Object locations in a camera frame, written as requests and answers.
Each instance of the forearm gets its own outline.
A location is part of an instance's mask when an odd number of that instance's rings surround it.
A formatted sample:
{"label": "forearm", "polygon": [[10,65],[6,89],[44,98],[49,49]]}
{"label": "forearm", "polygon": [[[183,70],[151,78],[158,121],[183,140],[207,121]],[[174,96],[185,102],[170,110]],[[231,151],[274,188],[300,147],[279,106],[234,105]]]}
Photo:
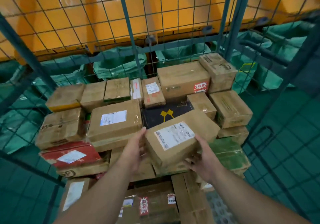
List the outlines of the forearm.
{"label": "forearm", "polygon": [[114,224],[122,207],[132,175],[122,157],[54,224]]}
{"label": "forearm", "polygon": [[222,165],[215,171],[211,184],[239,223],[309,223],[292,210],[259,193]]}

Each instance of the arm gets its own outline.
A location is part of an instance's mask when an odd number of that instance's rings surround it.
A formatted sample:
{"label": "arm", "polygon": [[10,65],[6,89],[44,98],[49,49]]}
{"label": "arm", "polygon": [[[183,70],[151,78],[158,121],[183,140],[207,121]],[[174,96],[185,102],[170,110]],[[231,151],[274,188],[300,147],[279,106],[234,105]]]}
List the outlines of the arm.
{"label": "arm", "polygon": [[202,154],[193,157],[193,164],[185,164],[202,179],[214,186],[223,201],[240,223],[246,224],[310,224],[292,210],[259,193],[245,181],[227,170],[213,153],[208,143],[198,135]]}
{"label": "arm", "polygon": [[129,140],[111,169],[54,224],[114,224],[117,221],[130,178],[139,168],[142,153],[139,141],[145,132],[144,127]]}

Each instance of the wire mesh cage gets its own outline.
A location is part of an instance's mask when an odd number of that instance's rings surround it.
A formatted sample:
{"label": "wire mesh cage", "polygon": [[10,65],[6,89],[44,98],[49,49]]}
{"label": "wire mesh cage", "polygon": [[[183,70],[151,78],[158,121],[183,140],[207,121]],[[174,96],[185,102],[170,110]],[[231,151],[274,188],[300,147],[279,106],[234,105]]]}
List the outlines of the wire mesh cage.
{"label": "wire mesh cage", "polygon": [[26,223],[54,221],[64,183],[34,140],[56,86],[146,79],[211,52],[238,69],[232,89],[254,113],[246,181],[319,222],[319,8],[320,0],[2,0],[3,222],[20,223],[18,211]]}

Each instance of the hand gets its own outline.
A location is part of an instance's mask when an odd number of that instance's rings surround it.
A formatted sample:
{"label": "hand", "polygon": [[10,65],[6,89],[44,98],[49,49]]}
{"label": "hand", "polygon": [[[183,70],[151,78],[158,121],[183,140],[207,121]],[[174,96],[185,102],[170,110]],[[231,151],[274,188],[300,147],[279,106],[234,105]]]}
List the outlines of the hand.
{"label": "hand", "polygon": [[202,154],[198,153],[193,155],[190,158],[191,162],[185,160],[184,164],[186,167],[195,171],[204,181],[213,185],[214,177],[216,176],[217,172],[221,169],[224,169],[224,167],[211,150],[205,139],[197,134],[195,135],[195,138],[201,145]]}
{"label": "hand", "polygon": [[136,172],[139,169],[141,156],[144,155],[145,149],[142,145],[142,137],[146,133],[146,127],[143,127],[139,132],[132,136],[126,147],[124,148],[120,161],[124,161],[129,164],[132,172]]}

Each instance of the left hand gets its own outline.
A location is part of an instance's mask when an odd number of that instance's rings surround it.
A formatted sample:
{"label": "left hand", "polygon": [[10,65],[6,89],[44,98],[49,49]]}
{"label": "left hand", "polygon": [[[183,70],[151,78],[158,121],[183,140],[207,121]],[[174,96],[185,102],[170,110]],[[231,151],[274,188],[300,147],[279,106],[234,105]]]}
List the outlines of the left hand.
{"label": "left hand", "polygon": [[135,135],[129,139],[119,159],[129,164],[133,172],[139,169],[141,156],[145,153],[144,146],[142,143],[140,144],[145,133],[146,127],[143,127],[139,132],[135,133]]}

